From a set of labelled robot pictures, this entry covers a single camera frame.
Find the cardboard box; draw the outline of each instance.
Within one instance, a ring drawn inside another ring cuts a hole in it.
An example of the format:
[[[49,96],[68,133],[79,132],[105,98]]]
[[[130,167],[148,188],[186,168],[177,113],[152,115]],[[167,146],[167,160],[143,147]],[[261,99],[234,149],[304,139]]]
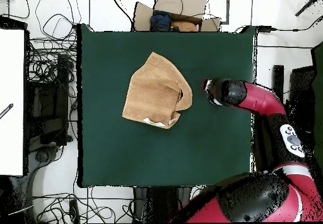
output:
[[[153,11],[171,13],[172,21],[189,21],[200,25],[201,32],[217,32],[221,18],[203,19],[206,0],[155,0],[153,9],[137,2],[134,11],[134,27],[136,31],[150,31],[150,17]]]

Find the green table surface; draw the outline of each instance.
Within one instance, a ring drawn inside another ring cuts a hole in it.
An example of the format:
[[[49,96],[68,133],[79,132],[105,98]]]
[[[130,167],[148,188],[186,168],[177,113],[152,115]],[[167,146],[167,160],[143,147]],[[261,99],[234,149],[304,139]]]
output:
[[[239,34],[80,28],[83,187],[211,185],[249,171],[250,114],[211,105],[201,85],[215,77],[252,82],[254,27]],[[192,89],[192,106],[170,129],[122,117],[131,76],[152,52],[171,61]]]

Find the pen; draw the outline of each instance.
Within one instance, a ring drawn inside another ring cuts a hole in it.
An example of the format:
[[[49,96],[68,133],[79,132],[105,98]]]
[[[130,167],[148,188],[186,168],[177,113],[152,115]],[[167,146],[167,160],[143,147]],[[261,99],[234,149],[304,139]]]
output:
[[[9,104],[7,108],[5,108],[1,113],[0,113],[0,119],[4,117],[5,114],[9,112],[9,110],[13,108],[13,103]]]

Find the folded towel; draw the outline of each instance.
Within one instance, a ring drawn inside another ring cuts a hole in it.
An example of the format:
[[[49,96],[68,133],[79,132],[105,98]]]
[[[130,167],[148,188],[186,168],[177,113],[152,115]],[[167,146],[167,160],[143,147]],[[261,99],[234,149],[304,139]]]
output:
[[[192,90],[180,71],[153,52],[131,77],[122,116],[169,129],[180,116],[176,111],[191,105]]]

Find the floor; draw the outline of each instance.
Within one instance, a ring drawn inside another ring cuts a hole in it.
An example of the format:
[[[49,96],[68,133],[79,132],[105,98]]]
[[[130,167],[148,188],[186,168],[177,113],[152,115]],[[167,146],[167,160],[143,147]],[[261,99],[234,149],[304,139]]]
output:
[[[44,37],[40,31],[40,27],[35,16],[37,16],[40,24],[44,23],[54,14],[61,13],[71,19],[71,10],[67,0],[28,0],[30,6],[30,15],[27,19],[22,19],[28,23],[30,38]],[[89,24],[94,31],[129,31],[131,24],[128,18],[118,9],[113,0],[77,0],[79,12],[76,5],[76,0],[69,0],[73,8],[74,21]],[[127,14],[132,18],[136,1],[139,1],[149,7],[153,7],[154,0],[117,0]],[[308,0],[230,0],[230,17],[229,24],[222,25],[221,29],[224,32],[234,32],[238,27],[243,25],[269,25],[279,29],[294,29],[309,27],[323,12],[322,0],[317,4],[309,7],[299,17],[295,13]],[[26,0],[0,0],[0,15],[7,14],[26,17],[28,7]],[[226,0],[209,0],[206,13],[219,16],[222,21],[226,21]],[[46,25],[48,31],[53,31],[58,18]],[[65,21],[60,21],[55,30],[55,36],[61,37],[68,33],[70,25]],[[257,83],[271,87],[272,86],[272,68],[275,64],[285,66],[285,82],[284,91],[289,89],[289,76],[293,68],[312,65],[310,57],[310,48],[318,45],[323,41],[323,27],[314,25],[312,28],[302,32],[271,32],[260,33],[258,37],[257,48]],[[76,112],[72,114],[72,120],[77,119]],[[77,156],[78,156],[77,141],[74,139],[65,147],[64,153],[59,161],[51,163],[45,168],[41,168],[35,178],[33,184],[33,195],[38,196],[34,200],[34,212],[39,214],[44,208],[53,202],[53,198],[72,193],[73,182],[76,176]],[[79,198],[83,198],[83,202],[87,202],[87,190],[74,187],[75,194]],[[192,194],[197,194],[199,188],[192,191]],[[94,187],[93,199],[89,199],[89,205],[94,206],[93,200],[97,206],[108,206],[115,212],[116,217],[124,214],[122,205],[128,205],[132,199],[132,188],[130,187]],[[68,210],[68,202],[62,202],[64,209]],[[86,206],[79,203],[80,214],[86,212]],[[89,217],[92,217],[93,212],[89,212]],[[109,218],[111,212],[108,209],[101,211],[101,215]],[[44,214],[43,220],[51,220],[54,216],[50,213]],[[99,217],[91,218],[89,223],[102,223]],[[105,222],[114,222],[114,217],[111,217]],[[131,218],[124,216],[119,223],[130,223]]]

